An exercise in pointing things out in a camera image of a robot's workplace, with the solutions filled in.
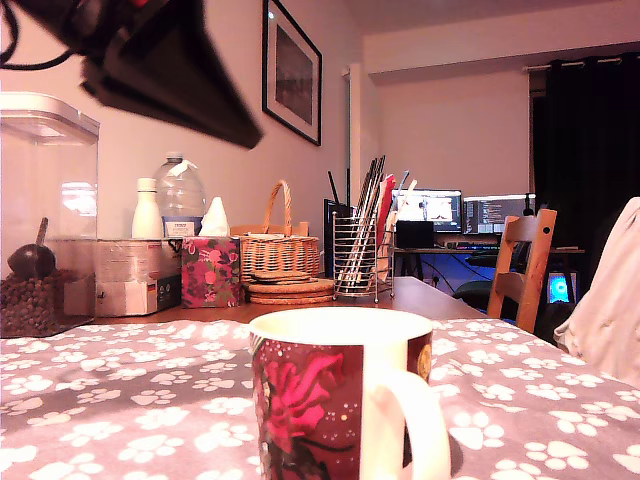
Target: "plastic bottle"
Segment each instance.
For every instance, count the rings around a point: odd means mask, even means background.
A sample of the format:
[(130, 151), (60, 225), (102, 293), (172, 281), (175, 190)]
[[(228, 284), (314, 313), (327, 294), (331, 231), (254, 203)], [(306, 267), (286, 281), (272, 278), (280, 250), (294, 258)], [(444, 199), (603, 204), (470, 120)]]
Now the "plastic bottle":
[(163, 236), (162, 217), (156, 203), (156, 181), (153, 178), (139, 178), (138, 205), (133, 214), (131, 237), (149, 239)]
[(169, 152), (167, 161), (154, 175), (165, 237), (188, 237), (200, 232), (206, 196), (196, 168), (181, 153)]

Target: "bottle cap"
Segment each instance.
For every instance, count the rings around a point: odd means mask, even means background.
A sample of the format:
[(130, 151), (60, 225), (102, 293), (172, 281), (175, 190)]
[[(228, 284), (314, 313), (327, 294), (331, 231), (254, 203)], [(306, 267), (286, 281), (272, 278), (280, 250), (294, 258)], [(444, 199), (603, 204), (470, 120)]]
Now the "bottle cap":
[(182, 152), (167, 152), (167, 160), (169, 161), (182, 161), (183, 158)]
[(155, 178), (139, 178), (138, 179), (138, 191), (139, 192), (156, 192), (156, 179)]

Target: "curtain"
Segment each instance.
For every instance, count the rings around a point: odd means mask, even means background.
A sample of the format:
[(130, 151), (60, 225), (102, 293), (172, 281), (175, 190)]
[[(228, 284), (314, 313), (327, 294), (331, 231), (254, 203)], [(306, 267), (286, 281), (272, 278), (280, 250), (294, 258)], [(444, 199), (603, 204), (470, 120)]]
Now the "curtain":
[(640, 195), (640, 60), (583, 62), (552, 62), (533, 145), (536, 205), (558, 211), (553, 245), (587, 251), (588, 287), (617, 215)]

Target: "scoop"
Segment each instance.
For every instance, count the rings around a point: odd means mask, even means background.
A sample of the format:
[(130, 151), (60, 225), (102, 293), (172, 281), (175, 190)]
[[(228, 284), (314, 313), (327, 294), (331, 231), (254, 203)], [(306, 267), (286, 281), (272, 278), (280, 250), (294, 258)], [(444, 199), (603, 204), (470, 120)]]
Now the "scoop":
[(56, 268), (56, 256), (49, 247), (42, 245), (48, 225), (49, 219), (43, 217), (36, 243), (21, 246), (7, 260), (11, 270), (24, 280), (48, 277)]

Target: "tissue box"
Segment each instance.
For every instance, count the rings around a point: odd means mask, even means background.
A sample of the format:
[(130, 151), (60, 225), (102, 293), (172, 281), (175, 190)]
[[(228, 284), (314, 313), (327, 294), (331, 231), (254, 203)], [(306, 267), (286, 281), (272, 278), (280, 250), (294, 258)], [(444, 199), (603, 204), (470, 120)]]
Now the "tissue box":
[(182, 306), (240, 304), (240, 238), (185, 237), (182, 242)]

